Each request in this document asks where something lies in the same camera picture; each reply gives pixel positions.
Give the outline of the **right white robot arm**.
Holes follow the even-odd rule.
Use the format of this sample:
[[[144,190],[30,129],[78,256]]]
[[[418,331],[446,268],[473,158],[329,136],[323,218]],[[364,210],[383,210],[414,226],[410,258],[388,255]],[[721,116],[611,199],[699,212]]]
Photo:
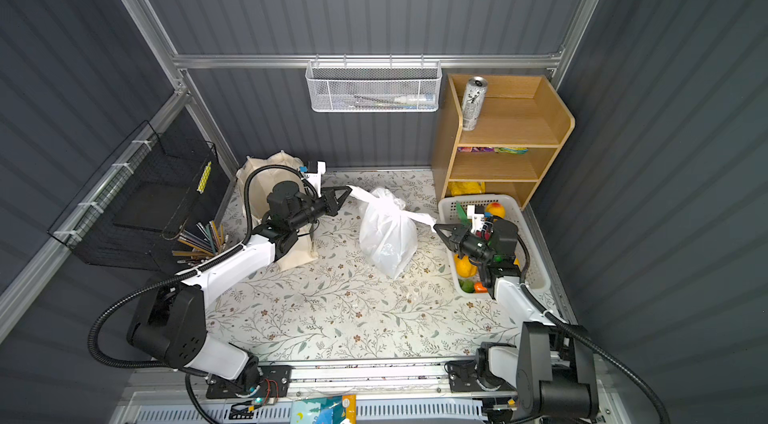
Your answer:
[[[446,362],[452,392],[512,391],[513,423],[539,418],[593,422],[599,414],[594,358],[600,356],[646,396],[660,422],[669,422],[661,398],[641,377],[592,341],[583,327],[565,322],[534,295],[526,270],[514,262],[516,252],[526,248],[514,223],[493,219],[487,238],[468,225],[436,224],[433,229],[452,254],[477,266],[489,296],[520,328],[516,344],[485,342],[474,359]]]

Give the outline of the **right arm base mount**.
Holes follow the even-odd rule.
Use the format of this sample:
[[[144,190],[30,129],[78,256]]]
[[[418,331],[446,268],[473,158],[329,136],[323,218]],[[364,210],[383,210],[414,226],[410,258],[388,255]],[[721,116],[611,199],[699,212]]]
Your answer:
[[[443,368],[454,393],[514,390],[508,382],[479,366],[476,360],[452,360],[446,362]]]

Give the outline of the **white plastic grocery bag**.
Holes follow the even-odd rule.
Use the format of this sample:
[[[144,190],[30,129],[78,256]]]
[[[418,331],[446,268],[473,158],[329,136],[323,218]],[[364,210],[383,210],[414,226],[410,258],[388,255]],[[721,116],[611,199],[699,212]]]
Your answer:
[[[380,272],[397,279],[418,249],[416,224],[433,231],[436,219],[426,213],[408,211],[405,202],[385,188],[369,192],[352,186],[351,196],[361,204],[361,251]]]

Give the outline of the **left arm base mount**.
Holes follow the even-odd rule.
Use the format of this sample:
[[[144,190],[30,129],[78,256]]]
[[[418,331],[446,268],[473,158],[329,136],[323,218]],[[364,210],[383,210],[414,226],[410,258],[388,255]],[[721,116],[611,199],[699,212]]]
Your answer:
[[[279,399],[287,396],[293,368],[287,365],[248,365],[234,380],[213,376],[207,399]]]

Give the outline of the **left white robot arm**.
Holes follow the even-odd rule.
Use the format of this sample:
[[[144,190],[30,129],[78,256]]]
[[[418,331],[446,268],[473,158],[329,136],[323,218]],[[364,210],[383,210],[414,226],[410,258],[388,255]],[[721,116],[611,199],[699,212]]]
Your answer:
[[[268,211],[260,224],[246,219],[240,243],[187,271],[151,280],[105,309],[87,336],[91,357],[112,368],[170,368],[230,382],[257,367],[257,358],[249,352],[208,333],[207,307],[246,277],[285,257],[302,228],[337,215],[353,193],[349,186],[316,189],[301,171],[287,171],[292,179],[276,184],[268,194]],[[108,319],[130,302],[137,306],[126,340],[147,354],[143,361],[111,357],[99,345]]]

